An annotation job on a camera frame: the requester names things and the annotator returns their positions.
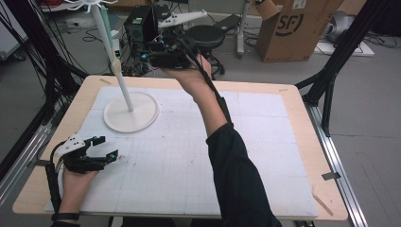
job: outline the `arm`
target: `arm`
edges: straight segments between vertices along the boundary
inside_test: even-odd
[[[80,207],[85,200],[86,193],[88,192],[92,179],[98,172],[88,172],[80,174],[69,171],[66,167],[62,173],[62,187],[63,196],[59,214],[62,213],[79,213]],[[53,227],[76,227],[77,221],[74,219],[58,219]]]
[[[203,57],[198,59],[210,76],[210,64]],[[164,71],[182,85],[200,108],[224,226],[280,227],[241,136],[227,123],[201,73],[196,69]]]
[[[210,63],[204,57],[198,57],[198,61],[203,65],[204,71],[206,71],[210,77]],[[200,108],[200,113],[208,136],[227,123],[213,91],[197,69],[163,69],[163,71],[174,77],[181,84],[183,89],[194,98],[195,103],[197,103]]]

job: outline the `hand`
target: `hand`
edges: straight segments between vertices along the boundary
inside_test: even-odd
[[[197,56],[198,62],[203,66],[203,70],[211,76],[212,67],[202,55]],[[205,90],[210,90],[201,72],[194,65],[187,69],[162,69],[165,73],[175,78],[183,89],[196,100]]]
[[[78,213],[80,211],[86,193],[91,186],[91,181],[97,173],[98,171],[80,174],[71,172],[64,167],[62,173],[62,188],[64,194],[62,196],[59,213]],[[75,223],[74,220],[63,221]]]

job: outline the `white pole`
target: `white pole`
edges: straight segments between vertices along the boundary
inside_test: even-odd
[[[131,98],[130,98],[130,95],[127,90],[127,85],[125,83],[123,75],[121,74],[121,62],[118,58],[115,57],[115,55],[113,54],[112,48],[110,47],[109,38],[106,33],[106,28],[104,26],[103,19],[100,14],[100,10],[97,6],[94,6],[91,8],[91,13],[95,19],[96,26],[97,26],[97,29],[99,30],[104,47],[106,48],[107,56],[109,56],[109,60],[112,63],[113,72],[114,72],[115,76],[117,77],[118,84],[120,85],[123,96],[127,102],[128,110],[129,110],[129,112],[133,112],[132,102],[131,102]]]

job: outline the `white mount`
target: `white mount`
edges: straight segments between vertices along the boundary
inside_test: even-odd
[[[83,139],[80,137],[80,135],[75,132],[72,134],[68,139],[65,141],[63,145],[61,145],[59,148],[57,148],[56,152],[54,155],[56,157],[60,157],[66,153],[69,153],[71,151],[77,150],[79,148],[85,147],[85,142]]]
[[[205,10],[198,12],[187,12],[181,14],[171,13],[171,16],[163,20],[163,22],[159,22],[159,28],[169,27],[169,26],[177,26],[185,22],[189,22],[201,17],[207,16],[207,12]]]
[[[77,1],[71,1],[71,0],[64,0],[64,1],[67,2],[67,3],[77,3]],[[101,7],[100,3],[114,4],[114,3],[118,2],[118,1],[109,2],[109,1],[104,1],[104,0],[80,0],[80,2],[81,3],[80,3],[79,6],[76,6],[74,8],[70,8],[68,10],[78,10],[81,7],[86,5],[86,6],[88,6],[88,9],[86,10],[86,13],[89,13],[91,11],[91,6],[92,5],[98,5],[99,7]]]
[[[145,129],[151,125],[157,118],[159,108],[156,100],[148,95],[142,93],[130,94],[127,85],[121,73],[121,62],[115,57],[112,47],[109,45],[109,37],[107,35],[106,27],[100,9],[100,3],[116,3],[117,1],[109,2],[105,0],[80,0],[81,4],[70,10],[77,10],[83,6],[87,6],[87,13],[91,12],[95,19],[96,26],[99,30],[101,39],[103,40],[104,47],[115,76],[117,77],[118,84],[120,85],[121,92],[124,98],[116,98],[112,100],[104,110],[103,118],[106,124],[113,130],[119,132],[136,132]]]

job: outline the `black sleeve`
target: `black sleeve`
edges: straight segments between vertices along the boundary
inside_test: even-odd
[[[51,227],[79,227],[78,224],[71,224],[63,221],[54,221]]]
[[[223,226],[281,227],[270,210],[259,172],[232,124],[220,127],[206,143]]]

